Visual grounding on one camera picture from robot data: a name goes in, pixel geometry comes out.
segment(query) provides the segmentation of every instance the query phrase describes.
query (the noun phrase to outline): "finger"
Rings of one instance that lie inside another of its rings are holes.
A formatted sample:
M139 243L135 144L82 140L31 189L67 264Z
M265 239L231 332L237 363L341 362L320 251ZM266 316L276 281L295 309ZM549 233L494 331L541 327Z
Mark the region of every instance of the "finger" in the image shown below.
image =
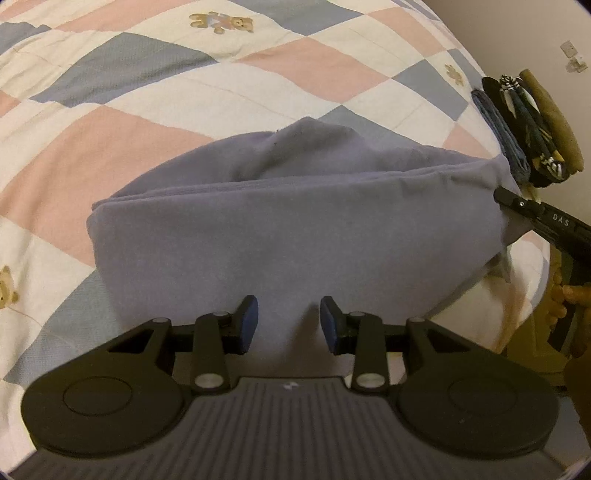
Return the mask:
M591 287L567 285L562 288L562 291L567 302L591 307Z
M546 320L546 324L548 324L548 326L550 328L553 328L556 325L556 323L558 322L558 318L556 318L555 316L550 315L550 314L546 315L545 320Z
M564 292L562 290L562 287L558 285L552 287L552 290L550 290L550 297L556 303L564 303Z
M548 313L556 318L564 318L566 315L566 307L560 303L550 302Z

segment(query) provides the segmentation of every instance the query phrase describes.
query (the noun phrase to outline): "pink square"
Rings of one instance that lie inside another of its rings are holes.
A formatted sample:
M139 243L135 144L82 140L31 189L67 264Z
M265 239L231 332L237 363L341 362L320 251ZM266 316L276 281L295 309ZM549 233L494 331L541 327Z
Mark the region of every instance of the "pink square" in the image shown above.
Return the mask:
M20 102L17 99L0 90L0 116L8 113L19 103Z
M278 73L313 95L339 103L388 79L308 37L253 53L240 62Z
M471 136L460 125L453 128L452 132L443 143L443 148L455 150L476 158L490 158L491 154L484 148L478 140Z
M100 106L67 127L11 180L0 194L0 215L94 265L86 233L92 204L210 141Z
M430 57L445 50L431 32L417 22L404 8L387 8L372 12L369 16L390 27L424 57Z
M45 0L18 0L8 7L4 12L0 12L0 21L9 20L16 17L37 5L40 5Z
M114 0L80 18L60 25L57 29L71 32L125 31L148 18L189 2L190 0Z

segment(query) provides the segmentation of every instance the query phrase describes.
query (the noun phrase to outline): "metal rivet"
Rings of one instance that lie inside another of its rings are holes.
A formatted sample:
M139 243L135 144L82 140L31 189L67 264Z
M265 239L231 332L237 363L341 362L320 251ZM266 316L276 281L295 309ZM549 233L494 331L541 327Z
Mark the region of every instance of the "metal rivet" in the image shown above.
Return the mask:
M218 374L201 374L195 379L200 388L217 388L223 385L223 377Z
M363 388L379 388L386 383L383 375L374 373L361 374L355 381Z

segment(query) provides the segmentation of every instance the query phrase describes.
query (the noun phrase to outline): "teddy bear print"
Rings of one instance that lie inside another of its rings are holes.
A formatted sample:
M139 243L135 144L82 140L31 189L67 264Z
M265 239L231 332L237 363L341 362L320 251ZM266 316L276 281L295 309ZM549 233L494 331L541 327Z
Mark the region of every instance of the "teddy bear print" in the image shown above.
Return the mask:
M462 74L458 72L453 65L445 65L446 73L449 78L455 80L456 85L464 86L464 78L462 78Z
M217 12L209 12L207 15L193 14L190 15L189 18L195 20L191 23L192 27L212 27L214 33L219 35L222 35L226 30L245 30L250 33L254 32L252 18L230 17L229 15L219 14Z
M14 291L14 282L10 268L5 265L0 271L0 309L18 302L18 293Z

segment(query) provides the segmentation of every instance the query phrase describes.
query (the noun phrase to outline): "beige fabric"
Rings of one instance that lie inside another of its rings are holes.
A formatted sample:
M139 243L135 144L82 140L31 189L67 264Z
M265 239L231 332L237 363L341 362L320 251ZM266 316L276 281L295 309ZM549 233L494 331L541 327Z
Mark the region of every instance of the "beige fabric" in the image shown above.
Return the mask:
M550 94L540 85L529 70L524 70L519 75L530 87L531 94L538 104L544 120L548 123L554 143L564 158L569 173L573 174L583 171L583 154L567 119L554 103Z

